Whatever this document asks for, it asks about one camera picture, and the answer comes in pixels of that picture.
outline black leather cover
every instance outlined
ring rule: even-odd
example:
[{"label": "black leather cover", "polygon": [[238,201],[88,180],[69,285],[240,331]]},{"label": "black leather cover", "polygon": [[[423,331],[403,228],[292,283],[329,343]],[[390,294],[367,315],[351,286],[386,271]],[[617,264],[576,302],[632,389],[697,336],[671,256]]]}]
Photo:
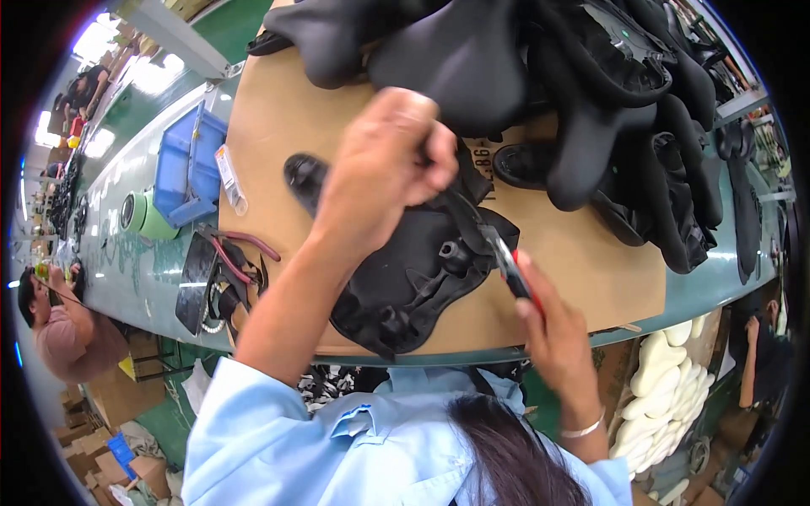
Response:
[{"label": "black leather cover", "polygon": [[526,69],[516,49],[516,5],[517,0],[453,0],[371,52],[371,83],[432,98],[441,121],[462,137],[499,134],[527,101]]},{"label": "black leather cover", "polygon": [[424,17],[446,0],[306,0],[270,9],[262,24],[289,39],[317,87],[333,90],[363,71],[360,46]]},{"label": "black leather cover", "polygon": [[688,274],[717,246],[711,231],[694,216],[692,192],[675,136],[668,132],[641,134],[616,147],[620,171],[638,174],[642,195],[654,220],[650,241],[661,249],[667,266]]},{"label": "black leather cover", "polygon": [[492,157],[492,171],[507,185],[545,190],[546,177],[554,163],[556,151],[554,141],[503,146]]},{"label": "black leather cover", "polygon": [[557,107],[557,153],[548,170],[548,197],[557,209],[576,210],[590,201],[620,132],[649,129],[656,105],[605,109],[591,99],[556,42],[547,38],[530,46],[531,75],[545,82]]},{"label": "black leather cover", "polygon": [[[423,206],[407,208],[390,240],[369,255],[341,292],[330,321],[344,336],[394,361],[397,354],[424,344],[441,312],[475,290],[496,262],[470,208],[492,188],[472,164],[463,143],[458,149],[459,174],[450,187]],[[314,216],[328,167],[306,154],[284,164],[284,180]],[[477,208],[481,219],[514,249],[520,231],[506,218]]]},{"label": "black leather cover", "polygon": [[633,18],[642,27],[676,51],[677,63],[664,63],[672,72],[670,93],[683,100],[689,115],[698,120],[704,130],[711,131],[714,127],[716,110],[715,90],[711,77],[669,32],[667,14],[663,7],[652,0],[625,1]]},{"label": "black leather cover", "polygon": [[719,171],[712,170],[714,165],[704,165],[700,137],[695,132],[689,111],[678,97],[666,95],[659,101],[654,131],[670,132],[675,136],[692,190],[695,217],[704,227],[716,228],[723,221]]},{"label": "black leather cover", "polygon": [[603,105],[644,107],[672,85],[661,65],[674,61],[671,51],[613,3],[535,0],[534,5],[543,28]]}]

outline blue plastic bin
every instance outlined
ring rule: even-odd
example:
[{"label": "blue plastic bin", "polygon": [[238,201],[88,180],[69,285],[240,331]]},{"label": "blue plastic bin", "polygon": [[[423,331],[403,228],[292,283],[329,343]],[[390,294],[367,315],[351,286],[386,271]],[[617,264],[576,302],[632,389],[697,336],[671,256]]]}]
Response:
[{"label": "blue plastic bin", "polygon": [[225,143],[227,132],[228,123],[209,113],[205,101],[164,130],[153,205],[172,227],[216,211],[220,171],[214,154]]},{"label": "blue plastic bin", "polygon": [[130,462],[132,462],[132,459],[135,458],[135,455],[132,453],[130,447],[127,446],[126,440],[124,439],[124,433],[119,432],[114,438],[107,441],[107,446],[109,447],[109,451],[113,452],[115,460],[124,470],[127,478],[137,478],[137,474],[135,474],[135,471],[133,471],[130,467]]}]

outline red-handled pliers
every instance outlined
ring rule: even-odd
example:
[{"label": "red-handled pliers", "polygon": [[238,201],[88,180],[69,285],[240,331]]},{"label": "red-handled pliers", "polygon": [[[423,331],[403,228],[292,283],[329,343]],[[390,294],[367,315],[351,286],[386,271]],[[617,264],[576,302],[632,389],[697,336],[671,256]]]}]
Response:
[{"label": "red-handled pliers", "polygon": [[218,237],[223,237],[224,239],[228,240],[245,240],[266,254],[268,257],[272,258],[276,262],[281,262],[281,255],[278,254],[273,248],[268,246],[263,240],[257,238],[256,236],[252,236],[248,233],[244,232],[224,232],[221,230],[217,230],[213,228],[208,223],[198,223],[197,224],[197,232],[205,237],[211,244],[214,245],[214,249],[216,249],[217,254],[219,254],[220,258],[222,258],[222,262],[224,262],[225,266],[227,266],[233,273],[242,281],[244,284],[251,284],[253,282],[252,278],[245,274],[245,272],[238,266],[235,266],[231,261],[231,258],[225,252],[222,244],[217,239]]}]

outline cardboard sheet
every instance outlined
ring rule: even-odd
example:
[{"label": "cardboard sheet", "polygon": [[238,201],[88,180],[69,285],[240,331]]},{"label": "cardboard sheet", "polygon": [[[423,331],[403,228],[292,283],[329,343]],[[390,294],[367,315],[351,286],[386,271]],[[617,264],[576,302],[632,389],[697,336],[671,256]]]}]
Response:
[{"label": "cardboard sheet", "polygon": [[[278,0],[273,7],[291,3]],[[223,195],[220,229],[248,232],[263,239],[282,257],[267,263],[271,281],[309,233],[312,219],[289,193],[282,167],[292,154],[307,151],[331,160],[343,128],[374,94],[369,84],[329,91],[313,86],[304,75],[296,48],[265,57],[248,57],[234,99],[226,143],[245,191],[249,209],[236,216]],[[522,136],[553,137],[556,121],[543,118],[510,129],[505,141]],[[484,144],[476,159],[491,163],[497,146]],[[487,161],[478,165],[486,173]],[[557,210],[544,192],[515,189],[495,180],[484,205],[521,229],[520,247],[553,278],[563,297],[586,315],[588,330],[652,317],[663,312],[665,266],[652,244],[621,244],[590,208],[573,213]],[[245,252],[254,259],[256,251]],[[234,324],[240,325],[234,317]],[[481,287],[454,302],[441,315],[430,339],[415,354],[450,353],[521,345],[514,317],[514,298],[497,272]],[[364,348],[329,326],[319,355],[369,355]]]}]

